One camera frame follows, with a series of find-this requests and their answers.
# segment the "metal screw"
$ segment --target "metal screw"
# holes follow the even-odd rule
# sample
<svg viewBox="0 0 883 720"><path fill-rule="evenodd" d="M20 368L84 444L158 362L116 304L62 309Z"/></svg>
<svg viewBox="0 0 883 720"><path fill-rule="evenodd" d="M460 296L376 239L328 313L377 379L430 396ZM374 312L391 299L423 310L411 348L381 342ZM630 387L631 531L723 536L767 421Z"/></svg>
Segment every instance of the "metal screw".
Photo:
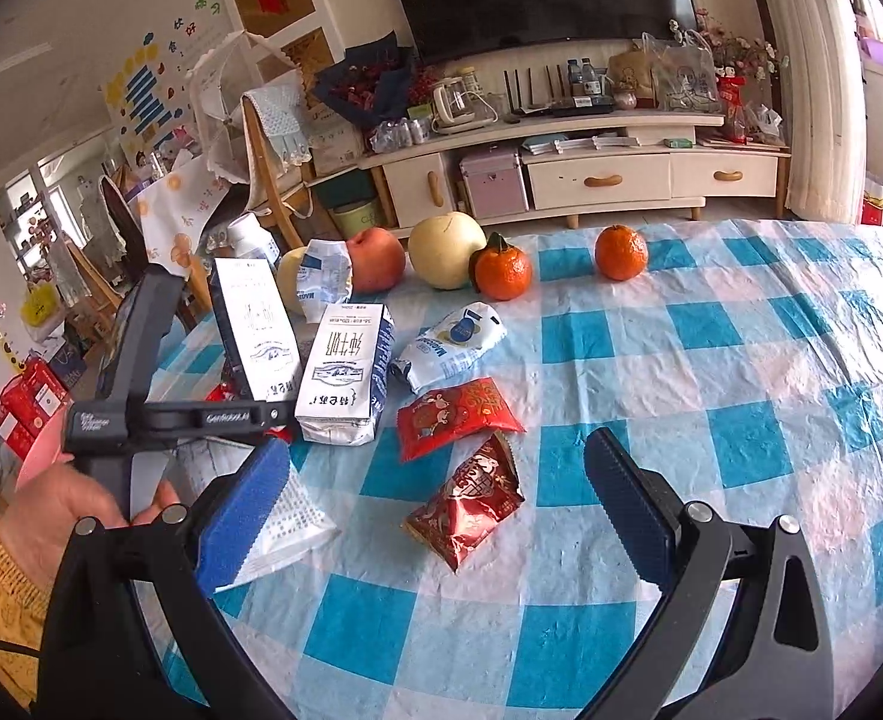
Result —
<svg viewBox="0 0 883 720"><path fill-rule="evenodd" d="M693 501L688 504L685 507L685 511L688 512L688 517L691 517L695 522L711 522L712 517L715 515L711 507L701 501Z"/></svg>
<svg viewBox="0 0 883 720"><path fill-rule="evenodd" d="M94 519L94 517L82 517L75 525L74 532L78 536L91 536L94 533L94 528L97 528L97 519Z"/></svg>
<svg viewBox="0 0 883 720"><path fill-rule="evenodd" d="M782 514L779 517L779 527L785 533L798 533L801 530L800 524L798 524L798 520L795 517L792 517L790 514Z"/></svg>
<svg viewBox="0 0 883 720"><path fill-rule="evenodd" d="M180 503L172 503L164 512L161 512L161 521L169 525L177 525L179 522L184 522L185 517L188 517L188 509Z"/></svg>

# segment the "kettle handle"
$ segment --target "kettle handle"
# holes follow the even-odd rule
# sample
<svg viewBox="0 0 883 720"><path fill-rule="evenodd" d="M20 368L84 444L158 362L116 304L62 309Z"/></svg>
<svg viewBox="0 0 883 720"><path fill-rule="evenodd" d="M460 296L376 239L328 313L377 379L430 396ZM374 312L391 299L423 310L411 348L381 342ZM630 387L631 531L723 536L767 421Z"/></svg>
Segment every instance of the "kettle handle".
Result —
<svg viewBox="0 0 883 720"><path fill-rule="evenodd" d="M448 100L444 95L444 87L435 86L432 90L432 96L435 98L435 113L438 113L438 119L441 119L442 124L452 127L454 125L454 118L451 115L451 109L448 107Z"/></svg>

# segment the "curtain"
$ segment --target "curtain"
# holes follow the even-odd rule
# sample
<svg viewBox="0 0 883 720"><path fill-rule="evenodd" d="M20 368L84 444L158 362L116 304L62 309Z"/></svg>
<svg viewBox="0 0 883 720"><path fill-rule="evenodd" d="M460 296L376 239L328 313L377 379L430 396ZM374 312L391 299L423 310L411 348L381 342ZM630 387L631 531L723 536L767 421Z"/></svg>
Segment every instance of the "curtain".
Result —
<svg viewBox="0 0 883 720"><path fill-rule="evenodd" d="M865 91L851 0L768 0L782 71L792 167L788 207L857 223L865 185Z"/></svg>

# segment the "orange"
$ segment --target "orange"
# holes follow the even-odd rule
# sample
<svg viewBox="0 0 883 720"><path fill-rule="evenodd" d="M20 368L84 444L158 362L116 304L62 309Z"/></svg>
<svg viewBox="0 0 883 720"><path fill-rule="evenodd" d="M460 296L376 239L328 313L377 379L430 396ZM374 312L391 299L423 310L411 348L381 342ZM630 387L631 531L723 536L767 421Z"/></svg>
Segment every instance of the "orange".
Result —
<svg viewBox="0 0 883 720"><path fill-rule="evenodd" d="M595 264L602 274L615 281L635 278L648 266L648 244L637 230L614 224L598 236Z"/></svg>
<svg viewBox="0 0 883 720"><path fill-rule="evenodd" d="M514 300L531 285L531 260L498 233L471 255L468 274L475 289L492 300Z"/></svg>

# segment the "plastic tablecloth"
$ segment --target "plastic tablecloth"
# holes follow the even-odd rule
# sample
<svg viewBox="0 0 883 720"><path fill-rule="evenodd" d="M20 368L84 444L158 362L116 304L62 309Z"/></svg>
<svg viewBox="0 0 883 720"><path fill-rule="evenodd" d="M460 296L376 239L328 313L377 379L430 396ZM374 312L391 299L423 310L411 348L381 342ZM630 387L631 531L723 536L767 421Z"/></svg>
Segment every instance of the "plastic tablecloth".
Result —
<svg viewBox="0 0 883 720"><path fill-rule="evenodd" d="M659 597L638 579L584 477L585 438L613 429L684 500L731 521L798 517L824 596L840 710L883 659L883 229L729 220L649 225L649 268L610 283L598 230L515 239L526 295L505 341L446 384L492 376L528 432L510 436L526 504L454 574L400 527L486 438L399 464L390 383L369 445L295 442L342 533L215 597L299 718L561 720L603 684ZM395 351L477 299L412 272L374 298ZM152 397L200 398L222 345L202 322ZM726 583L672 694L696 689L733 599ZM171 683L200 698L159 635Z"/></svg>

